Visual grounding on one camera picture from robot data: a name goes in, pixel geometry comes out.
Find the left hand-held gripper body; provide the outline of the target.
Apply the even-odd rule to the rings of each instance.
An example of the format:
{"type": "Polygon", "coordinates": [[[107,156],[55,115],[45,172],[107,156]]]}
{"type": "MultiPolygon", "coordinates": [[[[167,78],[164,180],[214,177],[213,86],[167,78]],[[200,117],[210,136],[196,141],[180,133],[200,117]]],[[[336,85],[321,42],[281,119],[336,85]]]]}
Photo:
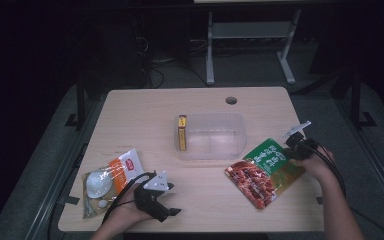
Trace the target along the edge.
{"type": "Polygon", "coordinates": [[[160,222],[165,221],[170,211],[158,202],[158,197],[170,189],[165,171],[150,173],[134,190],[136,207],[160,222]]]}

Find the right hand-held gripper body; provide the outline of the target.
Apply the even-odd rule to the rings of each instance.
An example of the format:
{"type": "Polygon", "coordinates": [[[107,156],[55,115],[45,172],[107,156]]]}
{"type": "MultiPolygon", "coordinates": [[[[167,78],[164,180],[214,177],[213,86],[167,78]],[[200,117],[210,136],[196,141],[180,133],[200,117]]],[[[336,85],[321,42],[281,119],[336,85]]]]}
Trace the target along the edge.
{"type": "Polygon", "coordinates": [[[285,139],[286,148],[291,148],[298,152],[298,160],[307,159],[312,155],[311,144],[302,133],[302,130],[311,124],[311,121],[306,121],[295,125],[282,135],[285,139]]]}

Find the green red food packet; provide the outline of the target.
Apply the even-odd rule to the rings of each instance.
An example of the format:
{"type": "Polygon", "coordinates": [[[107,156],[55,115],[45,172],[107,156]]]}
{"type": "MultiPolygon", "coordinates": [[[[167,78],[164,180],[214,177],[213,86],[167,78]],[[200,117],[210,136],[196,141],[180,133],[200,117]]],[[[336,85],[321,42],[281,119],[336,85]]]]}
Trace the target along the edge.
{"type": "Polygon", "coordinates": [[[268,138],[241,161],[225,169],[227,177],[256,209],[264,209],[305,173],[268,138]]]}

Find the orange white food packet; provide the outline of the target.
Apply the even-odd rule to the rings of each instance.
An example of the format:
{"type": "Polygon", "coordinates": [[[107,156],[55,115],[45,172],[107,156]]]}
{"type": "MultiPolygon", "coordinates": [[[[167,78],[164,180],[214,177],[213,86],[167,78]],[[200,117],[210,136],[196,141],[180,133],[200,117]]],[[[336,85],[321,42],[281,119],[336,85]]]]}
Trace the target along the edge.
{"type": "Polygon", "coordinates": [[[83,218],[94,218],[108,210],[127,184],[144,170],[135,148],[82,176],[83,218]]]}

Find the yellow narrow box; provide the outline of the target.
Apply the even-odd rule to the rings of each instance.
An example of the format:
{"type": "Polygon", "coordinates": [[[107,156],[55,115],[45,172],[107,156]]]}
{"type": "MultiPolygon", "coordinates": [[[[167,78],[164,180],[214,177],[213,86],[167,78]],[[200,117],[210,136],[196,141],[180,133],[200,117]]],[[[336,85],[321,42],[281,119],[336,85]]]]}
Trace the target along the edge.
{"type": "Polygon", "coordinates": [[[186,126],[187,126],[187,116],[180,115],[178,117],[178,141],[179,141],[179,149],[181,151],[187,150],[186,126]]]}

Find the clear plastic container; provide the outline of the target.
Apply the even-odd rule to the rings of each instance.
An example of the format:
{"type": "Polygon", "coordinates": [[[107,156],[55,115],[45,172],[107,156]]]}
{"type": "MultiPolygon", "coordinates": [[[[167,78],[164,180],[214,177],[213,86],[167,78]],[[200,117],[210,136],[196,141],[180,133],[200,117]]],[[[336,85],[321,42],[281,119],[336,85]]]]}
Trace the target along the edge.
{"type": "Polygon", "coordinates": [[[238,159],[247,144],[243,116],[234,112],[179,114],[174,118],[174,147],[182,160],[238,159]],[[178,117],[187,116],[187,150],[179,149],[178,117]]]}

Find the person's right hand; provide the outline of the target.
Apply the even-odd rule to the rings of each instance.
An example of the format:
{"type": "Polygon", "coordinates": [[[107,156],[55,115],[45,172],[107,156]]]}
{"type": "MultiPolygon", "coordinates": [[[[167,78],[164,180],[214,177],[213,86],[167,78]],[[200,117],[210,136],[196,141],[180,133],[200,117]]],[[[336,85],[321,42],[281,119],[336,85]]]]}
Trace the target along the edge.
{"type": "Polygon", "coordinates": [[[304,160],[295,160],[294,164],[296,166],[304,167],[305,170],[320,184],[336,179],[328,165],[317,154],[313,154],[311,157],[304,160]]]}

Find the person's left hand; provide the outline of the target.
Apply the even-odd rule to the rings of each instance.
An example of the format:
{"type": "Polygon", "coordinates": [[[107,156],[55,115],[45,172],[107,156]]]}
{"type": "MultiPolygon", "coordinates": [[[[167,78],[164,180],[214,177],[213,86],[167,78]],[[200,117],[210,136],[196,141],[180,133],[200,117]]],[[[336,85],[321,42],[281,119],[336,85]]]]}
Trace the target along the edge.
{"type": "Polygon", "coordinates": [[[138,184],[133,185],[122,197],[117,201],[116,207],[111,211],[106,220],[111,226],[129,228],[139,222],[151,219],[146,212],[139,210],[134,203],[134,190],[138,184]]]}

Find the black metal stand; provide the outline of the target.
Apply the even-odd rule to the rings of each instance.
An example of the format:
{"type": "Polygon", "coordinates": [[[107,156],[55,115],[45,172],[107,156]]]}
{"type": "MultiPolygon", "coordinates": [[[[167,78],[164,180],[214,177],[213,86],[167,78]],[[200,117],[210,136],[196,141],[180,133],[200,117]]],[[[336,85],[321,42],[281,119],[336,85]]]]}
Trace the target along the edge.
{"type": "Polygon", "coordinates": [[[363,127],[376,127],[377,123],[371,114],[360,110],[361,84],[361,77],[358,71],[355,71],[351,83],[350,120],[357,129],[362,129],[363,127]]]}
{"type": "Polygon", "coordinates": [[[75,127],[76,130],[79,131],[82,128],[86,118],[85,90],[81,79],[76,82],[76,104],[77,112],[69,115],[65,125],[75,127]]]}

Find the white metal stand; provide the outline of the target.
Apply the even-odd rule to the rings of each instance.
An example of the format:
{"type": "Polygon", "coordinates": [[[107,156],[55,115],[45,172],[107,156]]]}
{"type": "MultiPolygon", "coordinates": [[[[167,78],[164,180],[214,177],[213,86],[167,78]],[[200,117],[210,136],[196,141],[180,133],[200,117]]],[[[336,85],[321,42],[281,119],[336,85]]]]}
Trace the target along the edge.
{"type": "Polygon", "coordinates": [[[298,9],[290,21],[274,22],[215,22],[213,13],[208,14],[206,83],[215,84],[213,64],[213,41],[220,39],[284,39],[285,45],[276,53],[278,62],[289,85],[296,83],[287,57],[298,26],[301,10],[298,9]]]}

